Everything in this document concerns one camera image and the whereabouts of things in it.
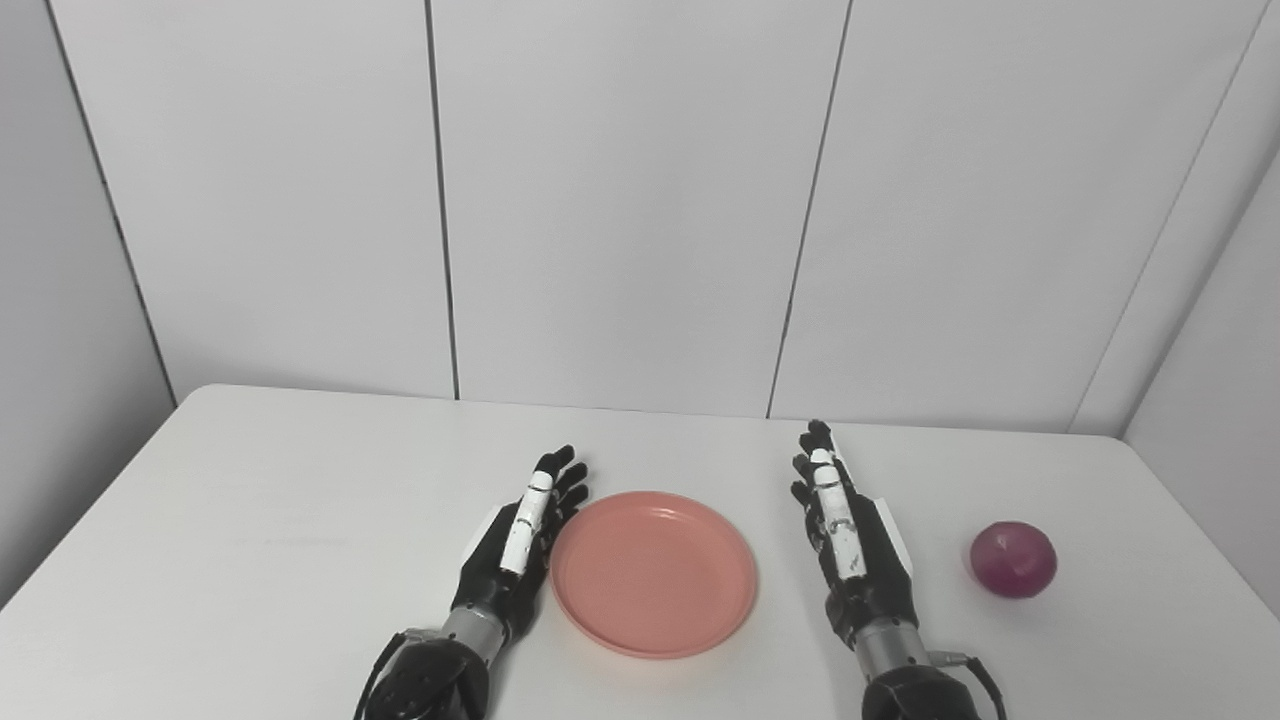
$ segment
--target red onion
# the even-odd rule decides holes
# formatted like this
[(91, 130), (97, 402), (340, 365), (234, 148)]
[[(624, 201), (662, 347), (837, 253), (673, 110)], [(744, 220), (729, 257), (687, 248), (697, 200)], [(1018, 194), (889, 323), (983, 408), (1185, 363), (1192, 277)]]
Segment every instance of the red onion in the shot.
[(1002, 597), (1039, 594), (1057, 573), (1057, 553), (1048, 536), (1034, 525), (1011, 520), (978, 533), (969, 561), (978, 582)]

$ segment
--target black cable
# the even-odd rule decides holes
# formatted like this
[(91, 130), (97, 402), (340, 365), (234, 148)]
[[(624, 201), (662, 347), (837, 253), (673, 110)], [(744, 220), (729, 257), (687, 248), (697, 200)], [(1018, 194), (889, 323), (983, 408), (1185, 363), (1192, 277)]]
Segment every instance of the black cable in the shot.
[(365, 705), (369, 703), (369, 693), (374, 691), (374, 683), (378, 680), (378, 675), (381, 674), (383, 667), (387, 666), (387, 661), (396, 655), (396, 651), (404, 644), (404, 633), (396, 633), (392, 639), (383, 648), (381, 655), (374, 661), (374, 669), (369, 671), (369, 679), (365, 680), (365, 689), (360, 693), (360, 701), (356, 703), (356, 717), (355, 720), (361, 720), (365, 716)]
[(983, 666), (982, 661), (977, 657), (970, 657), (969, 660), (965, 660), (964, 666), (973, 673), (974, 678), (978, 678), (978, 682), (982, 683), (982, 688), (987, 691), (988, 696), (991, 696), (991, 703), (996, 706), (996, 719), (1009, 720), (1009, 716), (1005, 715), (1005, 697), (1000, 694), (1000, 688), (996, 687), (996, 680), (992, 679), (991, 673), (987, 671), (987, 667)]

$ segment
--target white table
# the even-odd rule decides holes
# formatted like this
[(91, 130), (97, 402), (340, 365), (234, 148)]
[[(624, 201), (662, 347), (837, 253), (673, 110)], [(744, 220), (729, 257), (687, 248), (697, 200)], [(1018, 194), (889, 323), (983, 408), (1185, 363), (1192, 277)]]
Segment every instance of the white table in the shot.
[[(796, 421), (209, 387), (0, 612), (0, 717), (351, 716), (388, 637), (439, 624), (485, 511), (573, 442), (595, 497), (654, 488), (733, 521), (760, 573), (724, 644), (644, 661), (549, 593), (497, 671), (498, 720), (859, 717), (787, 484)], [(980, 655), (1015, 720), (1274, 717), (1280, 623), (1117, 441), (837, 425), (915, 561), (925, 642)], [(961, 562), (1043, 528), (1056, 582), (996, 598)], [(987, 717), (989, 703), (975, 684)]]

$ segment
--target pink plate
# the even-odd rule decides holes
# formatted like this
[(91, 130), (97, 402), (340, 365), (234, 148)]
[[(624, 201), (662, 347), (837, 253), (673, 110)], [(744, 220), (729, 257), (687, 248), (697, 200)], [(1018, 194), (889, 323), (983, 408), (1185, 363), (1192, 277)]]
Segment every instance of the pink plate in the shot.
[(746, 620), (755, 562), (710, 507), (664, 492), (626, 492), (582, 509), (552, 551), (552, 589), (570, 620), (635, 657), (696, 655)]

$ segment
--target robotic arm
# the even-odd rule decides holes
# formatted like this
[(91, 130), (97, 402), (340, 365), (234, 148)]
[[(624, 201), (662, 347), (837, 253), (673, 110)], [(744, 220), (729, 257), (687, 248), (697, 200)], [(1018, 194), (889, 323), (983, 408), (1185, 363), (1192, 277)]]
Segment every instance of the robotic arm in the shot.
[(355, 720), (485, 716), (489, 666), (529, 632), (552, 543), (586, 500), (586, 465), (570, 466), (572, 461), (568, 445), (543, 455), (524, 496), (498, 511), (462, 565), (444, 625), (392, 637), (374, 664)]
[(1005, 720), (1000, 691), (977, 659), (925, 650), (897, 525), (883, 501), (854, 487), (831, 428), (810, 421), (800, 447), (792, 464), (803, 480), (791, 495), (827, 580), (827, 620), (867, 682), (863, 720), (979, 720), (968, 688), (940, 670), (952, 665), (974, 673)]

